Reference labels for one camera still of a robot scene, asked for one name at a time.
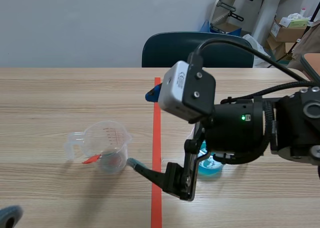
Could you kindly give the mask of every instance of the red tape line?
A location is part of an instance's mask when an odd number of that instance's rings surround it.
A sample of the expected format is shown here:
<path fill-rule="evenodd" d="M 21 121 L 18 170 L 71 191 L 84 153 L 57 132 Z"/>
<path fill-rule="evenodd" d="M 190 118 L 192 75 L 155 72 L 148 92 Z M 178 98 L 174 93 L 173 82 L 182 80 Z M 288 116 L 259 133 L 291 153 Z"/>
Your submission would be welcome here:
<path fill-rule="evenodd" d="M 154 78 L 154 86 L 161 78 Z M 161 172 L 161 110 L 158 103 L 153 106 L 152 169 Z M 152 183 L 151 187 L 151 228 L 162 228 L 162 190 Z"/>

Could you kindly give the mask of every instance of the measuring cup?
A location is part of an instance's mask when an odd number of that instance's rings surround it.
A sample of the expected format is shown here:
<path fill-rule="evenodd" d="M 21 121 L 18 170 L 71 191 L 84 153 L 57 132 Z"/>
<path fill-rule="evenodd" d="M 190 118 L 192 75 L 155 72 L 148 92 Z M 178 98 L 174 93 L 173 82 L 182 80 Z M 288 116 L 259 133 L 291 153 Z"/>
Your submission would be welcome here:
<path fill-rule="evenodd" d="M 100 170 L 116 173 L 122 170 L 128 158 L 128 143 L 132 137 L 126 129 L 114 121 L 102 121 L 90 126 L 84 132 L 73 132 L 64 144 L 66 157 L 75 158 L 74 146 L 78 145 L 87 157 L 97 156 Z"/>

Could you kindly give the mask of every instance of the white wall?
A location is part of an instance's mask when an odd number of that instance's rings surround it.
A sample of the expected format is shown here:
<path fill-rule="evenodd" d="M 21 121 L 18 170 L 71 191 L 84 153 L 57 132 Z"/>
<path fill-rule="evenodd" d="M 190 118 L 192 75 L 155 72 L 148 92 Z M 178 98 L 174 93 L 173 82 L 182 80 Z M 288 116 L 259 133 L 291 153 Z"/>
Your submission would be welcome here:
<path fill-rule="evenodd" d="M 198 31 L 215 0 L 0 0 L 0 67 L 139 67 L 156 33 Z M 239 1 L 250 31 L 261 0 Z"/>
<path fill-rule="evenodd" d="M 320 0 L 281 0 L 277 16 L 287 17 L 289 14 L 299 13 L 302 8 L 306 8 L 305 17 L 312 16 Z"/>

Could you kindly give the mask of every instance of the chair backrest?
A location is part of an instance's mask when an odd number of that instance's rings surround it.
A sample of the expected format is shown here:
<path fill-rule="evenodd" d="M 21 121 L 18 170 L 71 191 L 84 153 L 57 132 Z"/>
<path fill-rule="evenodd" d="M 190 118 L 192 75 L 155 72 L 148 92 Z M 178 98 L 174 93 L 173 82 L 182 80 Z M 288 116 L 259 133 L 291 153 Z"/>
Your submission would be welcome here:
<path fill-rule="evenodd" d="M 172 67 L 179 60 L 187 61 L 189 53 L 203 41 L 218 37 L 251 47 L 247 40 L 231 35 L 199 32 L 156 34 L 144 45 L 142 67 Z M 204 49 L 202 57 L 203 66 L 207 68 L 252 68 L 254 64 L 252 54 L 228 44 L 210 45 Z"/>

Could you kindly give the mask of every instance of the wooden table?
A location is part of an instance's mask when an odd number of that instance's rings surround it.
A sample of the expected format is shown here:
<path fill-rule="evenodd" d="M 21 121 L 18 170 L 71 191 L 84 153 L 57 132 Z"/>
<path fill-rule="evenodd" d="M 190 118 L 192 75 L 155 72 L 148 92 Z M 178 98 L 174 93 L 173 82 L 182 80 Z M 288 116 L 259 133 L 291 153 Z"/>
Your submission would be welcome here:
<path fill-rule="evenodd" d="M 304 73 L 310 80 L 320 83 L 320 54 L 305 54 L 301 57 Z"/>
<path fill-rule="evenodd" d="M 19 227 L 150 227 L 151 183 L 127 167 L 103 175 L 66 162 L 72 131 L 102 120 L 133 135 L 129 155 L 151 167 L 153 105 L 145 93 L 168 69 L 0 69 L 0 206 L 20 204 Z M 292 81 L 276 69 L 210 69 L 216 102 Z M 281 91 L 274 97 L 291 94 Z M 162 112 L 162 170 L 182 164 L 192 129 Z M 193 202 L 162 194 L 163 227 L 319 227 L 320 181 L 307 164 L 266 156 L 199 178 Z"/>

